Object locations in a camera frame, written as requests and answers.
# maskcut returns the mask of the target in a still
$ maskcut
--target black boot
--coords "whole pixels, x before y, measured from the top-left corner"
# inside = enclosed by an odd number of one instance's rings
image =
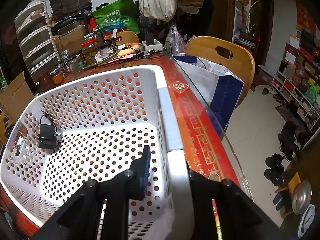
[[[284,167],[281,163],[283,159],[283,156],[275,153],[271,157],[266,158],[266,165],[270,168],[273,168],[278,173],[282,174],[284,173]]]

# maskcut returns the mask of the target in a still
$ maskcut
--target green label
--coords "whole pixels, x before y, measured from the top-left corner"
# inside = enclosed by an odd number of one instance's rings
[[[107,15],[107,19],[112,22],[117,22],[121,18],[121,12],[119,10],[113,11]]]

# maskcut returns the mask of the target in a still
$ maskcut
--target metal pot lid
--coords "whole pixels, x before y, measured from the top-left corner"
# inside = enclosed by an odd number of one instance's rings
[[[96,33],[95,33],[95,32],[89,33],[89,34],[83,36],[82,41],[89,41],[89,40],[91,40],[91,39],[94,39],[95,36],[96,36]]]
[[[311,184],[309,181],[305,180],[293,191],[293,198],[292,198],[292,210],[295,214],[303,214],[311,200],[312,190]]]

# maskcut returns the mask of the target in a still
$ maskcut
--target wooden chair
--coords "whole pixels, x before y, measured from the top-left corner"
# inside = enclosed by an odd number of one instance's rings
[[[125,44],[125,43],[138,43],[139,42],[139,38],[138,38],[137,34],[135,34],[132,31],[117,33],[117,38],[118,37],[121,38],[121,40],[116,43],[118,46]],[[112,35],[108,35],[108,36],[104,37],[105,40],[110,39],[110,38],[112,38]]]
[[[218,47],[230,50],[232,52],[232,58],[228,59],[220,56],[217,53]],[[250,52],[229,41],[209,36],[199,36],[189,42],[186,55],[202,57],[221,64],[240,78],[244,82],[244,87],[236,107],[241,104],[249,92],[254,77],[255,64]]]

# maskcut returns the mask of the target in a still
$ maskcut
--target doorway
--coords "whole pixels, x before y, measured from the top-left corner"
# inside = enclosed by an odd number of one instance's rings
[[[259,1],[259,13],[257,17],[250,18],[250,28],[254,27],[256,37],[255,65],[259,70],[259,65],[264,65],[269,51],[272,25],[274,0],[251,0],[251,5]]]

